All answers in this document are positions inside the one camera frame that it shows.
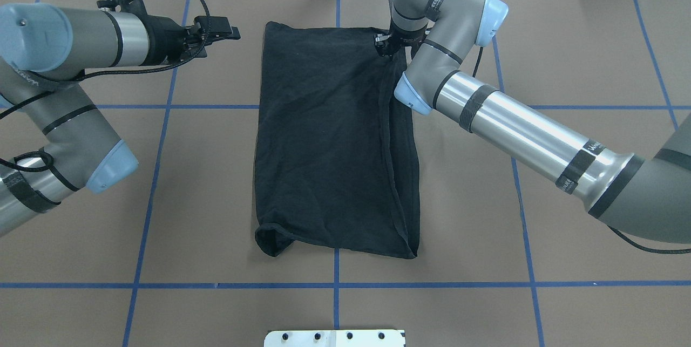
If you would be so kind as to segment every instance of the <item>folded garment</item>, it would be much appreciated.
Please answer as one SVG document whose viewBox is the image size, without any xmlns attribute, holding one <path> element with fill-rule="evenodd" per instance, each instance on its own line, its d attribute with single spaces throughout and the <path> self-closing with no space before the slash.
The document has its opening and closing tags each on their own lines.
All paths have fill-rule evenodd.
<svg viewBox="0 0 691 347">
<path fill-rule="evenodd" d="M 267 24 L 254 165 L 266 254 L 302 241 L 417 256 L 412 115 L 393 98 L 405 53 L 378 56 L 380 32 Z"/>
</svg>

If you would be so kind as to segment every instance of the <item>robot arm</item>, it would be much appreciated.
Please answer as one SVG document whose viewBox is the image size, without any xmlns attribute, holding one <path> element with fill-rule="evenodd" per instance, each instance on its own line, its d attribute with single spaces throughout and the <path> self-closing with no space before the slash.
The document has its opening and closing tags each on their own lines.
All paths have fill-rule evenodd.
<svg viewBox="0 0 691 347">
<path fill-rule="evenodd" d="M 0 236 L 82 187 L 98 194 L 136 170 L 127 144 L 77 84 L 89 77 L 84 69 L 170 69 L 205 57 L 204 46 L 216 40 L 240 38 L 225 17 L 197 17 L 180 27 L 148 15 L 142 0 L 97 5 L 101 10 L 0 6 L 0 104 L 22 106 L 49 141 L 0 166 Z"/>
<path fill-rule="evenodd" d="M 390 0 L 391 30 L 380 54 L 422 42 L 395 96 L 427 115 L 436 109 L 579 197 L 589 214 L 642 238 L 691 243 L 691 120 L 652 160 L 617 154 L 551 120 L 459 66 L 488 45 L 508 7 L 499 0 Z M 435 21 L 423 39 L 427 19 Z"/>
</svg>

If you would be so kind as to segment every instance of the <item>velcro strap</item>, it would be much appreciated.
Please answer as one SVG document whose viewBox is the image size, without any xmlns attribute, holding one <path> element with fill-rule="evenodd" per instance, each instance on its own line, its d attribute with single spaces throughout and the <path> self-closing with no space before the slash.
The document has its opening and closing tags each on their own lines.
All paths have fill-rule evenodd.
<svg viewBox="0 0 691 347">
<path fill-rule="evenodd" d="M 59 202 L 52 202 L 41 192 L 33 189 L 20 172 L 8 175 L 2 179 L 2 182 L 17 200 L 38 214 L 45 214 L 56 205 L 60 205 Z"/>
<path fill-rule="evenodd" d="M 463 107 L 463 111 L 461 111 L 461 116 L 458 120 L 461 128 L 471 134 L 473 133 L 473 131 L 471 131 L 471 125 L 473 124 L 473 119 L 475 118 L 477 111 L 482 108 L 482 104 L 488 98 L 488 96 L 496 91 L 497 89 L 493 86 L 485 84 L 479 87 L 477 91 L 473 92 L 471 98 L 468 99 L 466 106 Z"/>
<path fill-rule="evenodd" d="M 686 155 L 676 150 L 670 150 L 669 148 L 661 148 L 655 155 L 655 158 L 691 171 L 691 155 Z"/>
<path fill-rule="evenodd" d="M 583 174 L 595 162 L 595 158 L 603 150 L 605 150 L 605 145 L 594 140 L 588 140 L 578 153 L 573 156 L 571 162 L 568 163 L 560 177 L 557 178 L 555 185 L 564 192 L 573 194 L 573 191 L 578 186 L 578 180 L 583 177 Z"/>
</svg>

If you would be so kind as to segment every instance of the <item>blue tape grid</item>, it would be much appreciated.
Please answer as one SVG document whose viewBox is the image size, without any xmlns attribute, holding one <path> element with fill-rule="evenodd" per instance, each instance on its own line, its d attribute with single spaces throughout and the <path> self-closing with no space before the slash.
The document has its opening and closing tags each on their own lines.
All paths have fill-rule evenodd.
<svg viewBox="0 0 691 347">
<path fill-rule="evenodd" d="M 669 100 L 669 94 L 667 94 L 667 88 L 665 87 L 665 81 L 662 79 L 662 74 L 660 72 L 660 67 L 657 65 L 657 58 L 655 57 L 655 52 L 652 50 L 652 45 L 650 45 L 650 39 L 647 35 L 646 23 L 643 22 L 643 17 L 641 15 L 641 6 L 639 6 L 639 0 L 634 0 L 634 7 L 636 8 L 636 15 L 639 18 L 639 24 L 641 25 L 641 31 L 643 34 L 643 39 L 646 40 L 646 46 L 650 54 L 650 59 L 652 61 L 652 66 L 655 68 L 655 74 L 657 75 L 657 81 L 660 83 L 660 89 L 662 90 L 662 96 L 665 98 L 667 103 L 667 110 L 669 111 L 669 117 L 672 119 L 672 124 L 674 124 L 674 129 L 678 130 L 679 126 L 676 123 L 676 116 L 674 116 L 674 110 L 672 109 L 672 102 Z"/>
<path fill-rule="evenodd" d="M 189 0 L 185 0 L 185 12 L 182 13 L 182 25 L 187 23 L 187 13 L 189 12 Z M 148 195 L 148 207 L 146 207 L 146 219 L 144 222 L 144 231 L 141 234 L 141 245 L 139 248 L 139 256 L 137 258 L 137 268 L 135 271 L 134 282 L 132 286 L 132 296 L 130 298 L 129 311 L 127 313 L 127 322 L 125 324 L 125 331 L 123 336 L 123 347 L 129 344 L 129 335 L 132 329 L 132 320 L 134 318 L 135 305 L 137 303 L 137 293 L 139 291 L 139 281 L 141 278 L 141 265 L 144 262 L 144 251 L 146 249 L 146 239 L 148 238 L 148 228 L 151 223 L 151 212 L 153 211 L 153 197 L 156 193 L 156 185 L 158 182 L 158 173 L 161 167 L 161 155 L 163 153 L 163 145 L 166 140 L 166 133 L 168 131 L 168 119 L 170 118 L 171 106 L 173 104 L 173 94 L 175 94 L 175 80 L 178 76 L 177 67 L 173 69 L 173 77 L 171 77 L 171 86 L 168 91 L 168 101 L 166 102 L 166 113 L 163 117 L 163 128 L 161 130 L 160 141 L 158 142 L 158 153 L 156 154 L 156 165 L 153 170 L 153 180 L 151 181 L 151 192 Z"/>
<path fill-rule="evenodd" d="M 504 75 L 502 74 L 502 63 L 499 61 L 499 45 L 497 36 L 492 37 L 492 47 L 494 48 L 494 62 L 497 66 L 497 77 L 499 79 L 499 90 L 504 93 Z M 523 247 L 525 248 L 526 264 L 528 266 L 528 278 L 530 279 L 530 291 L 533 298 L 533 313 L 535 314 L 535 325 L 538 332 L 538 343 L 540 347 L 545 347 L 545 333 L 543 333 L 543 320 L 540 315 L 540 301 L 538 300 L 538 288 L 535 285 L 535 271 L 533 270 L 533 256 L 530 252 L 530 239 L 528 236 L 528 224 L 525 221 L 525 207 L 523 205 L 523 192 L 520 189 L 520 178 L 518 176 L 518 166 L 516 159 L 511 157 L 511 168 L 513 170 L 513 182 L 516 186 L 518 195 L 518 205 L 520 207 L 520 219 L 523 226 Z"/>
<path fill-rule="evenodd" d="M 336 0 L 336 27 L 341 27 L 341 0 Z M 334 329 L 341 329 L 341 252 L 334 249 Z"/>
<path fill-rule="evenodd" d="M 673 110 L 691 110 L 691 106 L 674 106 L 669 99 L 666 86 L 654 51 L 650 44 L 647 35 L 646 26 L 642 20 L 641 9 L 638 0 L 633 0 L 636 8 L 636 15 L 641 25 L 641 31 L 644 40 L 646 41 L 647 49 L 650 54 L 654 70 L 658 77 L 661 91 L 663 93 L 666 105 L 665 106 L 610 106 L 610 105 L 536 105 L 531 106 L 538 110 L 636 110 L 636 111 L 659 111 L 664 110 L 669 112 L 675 128 L 678 128 L 676 116 Z M 190 0 L 185 2 L 185 12 L 183 13 L 183 24 L 187 20 L 188 8 Z M 336 27 L 341 27 L 341 0 L 336 0 Z M 494 49 L 494 62 L 498 72 L 499 89 L 504 91 L 504 78 L 502 74 L 501 62 L 499 59 L 499 49 L 496 37 L 492 40 Z M 538 341 L 540 346 L 545 345 L 542 322 L 540 318 L 540 308 L 538 301 L 537 288 L 569 288 L 569 287 L 631 287 L 631 286 L 691 286 L 691 281 L 677 281 L 677 280 L 631 280 L 631 281 L 535 281 L 532 256 L 530 251 L 529 236 L 527 231 L 525 209 L 523 205 L 523 196 L 521 195 L 520 177 L 518 175 L 518 167 L 516 160 L 511 159 L 511 167 L 513 170 L 513 177 L 516 185 L 516 192 L 520 205 L 520 217 L 523 224 L 523 239 L 526 251 L 526 263 L 528 266 L 530 281 L 509 281 L 509 282 L 429 282 L 429 283 L 343 283 L 340 281 L 340 253 L 338 249 L 334 251 L 334 281 L 333 283 L 140 283 L 141 266 L 143 266 L 144 253 L 146 248 L 146 239 L 148 237 L 148 229 L 151 221 L 151 212 L 153 211 L 153 197 L 158 182 L 158 173 L 160 170 L 160 160 L 165 142 L 166 131 L 168 126 L 168 119 L 170 118 L 170 111 L 173 109 L 250 109 L 256 110 L 259 108 L 256 104 L 172 104 L 173 94 L 175 91 L 175 80 L 177 77 L 177 69 L 173 71 L 171 78 L 170 90 L 168 91 L 168 100 L 163 104 L 102 104 L 98 107 L 101 109 L 165 109 L 165 117 L 158 146 L 158 155 L 156 158 L 155 169 L 153 173 L 153 180 L 151 183 L 151 192 L 149 194 L 148 207 L 146 210 L 145 226 L 143 235 L 141 236 L 140 251 L 138 254 L 138 261 L 136 273 L 133 283 L 0 283 L 0 289 L 124 289 L 131 290 L 130 307 L 126 327 L 123 336 L 123 347 L 128 345 L 131 326 L 134 318 L 134 310 L 136 307 L 136 299 L 138 290 L 160 289 L 160 290 L 174 290 L 174 289 L 330 289 L 334 293 L 334 327 L 339 329 L 339 292 L 341 289 L 464 289 L 464 288 L 530 288 L 533 296 L 533 310 L 535 312 L 536 326 L 538 332 Z"/>
<path fill-rule="evenodd" d="M 142 290 L 175 289 L 477 289 L 477 288 L 607 288 L 691 286 L 686 280 L 508 281 L 508 282 L 287 282 L 287 283 L 139 283 Z M 0 289 L 133 289 L 134 283 L 0 282 Z"/>
</svg>

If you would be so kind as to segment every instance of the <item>wire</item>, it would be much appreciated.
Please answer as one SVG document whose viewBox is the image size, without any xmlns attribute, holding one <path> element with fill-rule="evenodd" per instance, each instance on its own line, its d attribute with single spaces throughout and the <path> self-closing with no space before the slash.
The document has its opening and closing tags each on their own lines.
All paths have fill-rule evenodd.
<svg viewBox="0 0 691 347">
<path fill-rule="evenodd" d="M 640 244 L 637 244 L 636 242 L 632 241 L 628 236 L 622 234 L 621 231 L 619 231 L 618 229 L 615 229 L 614 227 L 609 227 L 609 229 L 611 229 L 612 232 L 617 234 L 620 238 L 624 239 L 624 241 L 626 243 L 631 244 L 631 246 L 634 246 L 637 249 L 642 249 L 643 251 L 652 252 L 655 254 L 689 254 L 689 253 L 691 253 L 691 249 L 663 250 L 663 249 L 646 248 L 646 246 L 641 246 Z"/>
<path fill-rule="evenodd" d="M 477 75 L 477 69 L 479 68 L 479 60 L 482 59 L 482 49 L 484 49 L 484 47 L 481 46 L 479 48 L 479 52 L 477 52 L 477 61 L 476 61 L 476 67 L 475 67 L 475 69 L 473 69 L 473 77 L 475 77 Z"/>
<path fill-rule="evenodd" d="M 33 96 L 32 98 L 28 98 L 19 104 L 15 104 L 15 106 L 9 108 L 6 111 L 3 111 L 3 113 L 0 113 L 0 120 L 4 119 L 5 117 L 10 115 L 14 111 L 16 111 L 16 110 L 18 110 L 24 106 L 27 106 L 28 104 L 33 103 L 34 101 L 37 101 L 39 99 L 43 99 L 43 98 L 50 96 L 51 94 L 54 94 L 54 93 L 55 92 L 45 91 L 43 93 L 37 94 L 36 96 Z M 3 167 L 12 168 L 12 169 L 17 170 L 19 172 L 39 173 L 39 172 L 44 172 L 46 170 L 50 170 L 53 167 L 53 163 L 55 162 L 52 155 L 45 153 L 45 151 L 30 151 L 28 153 L 18 155 L 17 157 L 15 157 L 15 162 L 19 162 L 20 160 L 24 160 L 24 158 L 41 158 L 44 161 L 44 165 L 42 167 L 23 167 L 22 165 L 17 165 L 14 162 L 5 161 L 2 158 L 0 158 L 0 165 L 2 165 Z"/>
<path fill-rule="evenodd" d="M 204 13 L 207 18 L 207 31 L 211 31 L 211 25 L 212 25 L 212 16 L 211 13 L 209 13 L 209 7 L 207 6 L 207 2 L 205 0 L 199 0 L 200 3 L 202 3 L 202 7 L 204 8 Z M 170 69 L 175 69 L 176 67 L 180 67 L 182 65 L 187 64 L 188 62 L 192 61 L 195 57 L 197 57 L 202 50 L 204 50 L 204 47 L 207 45 L 207 40 L 209 39 L 209 33 L 206 33 L 205 35 L 202 34 L 202 40 L 199 45 L 199 49 L 197 49 L 197 52 L 192 54 L 188 59 L 181 60 L 177 64 L 174 65 L 168 65 L 168 66 L 163 66 L 163 67 L 154 67 L 153 69 L 143 69 L 141 71 L 100 71 L 100 72 L 94 72 L 94 73 L 88 73 L 85 74 L 84 76 L 81 77 L 76 77 L 75 79 L 72 79 L 70 81 L 84 81 L 86 79 L 91 79 L 92 77 L 96 76 L 108 76 L 109 74 L 147 74 L 147 73 L 154 73 L 154 72 L 164 72 L 164 71 L 169 71 Z M 60 80 L 55 80 L 55 79 L 50 79 L 49 77 L 41 76 L 41 74 L 37 74 L 37 76 L 40 76 L 43 79 L 53 81 L 53 82 L 62 82 Z"/>
</svg>

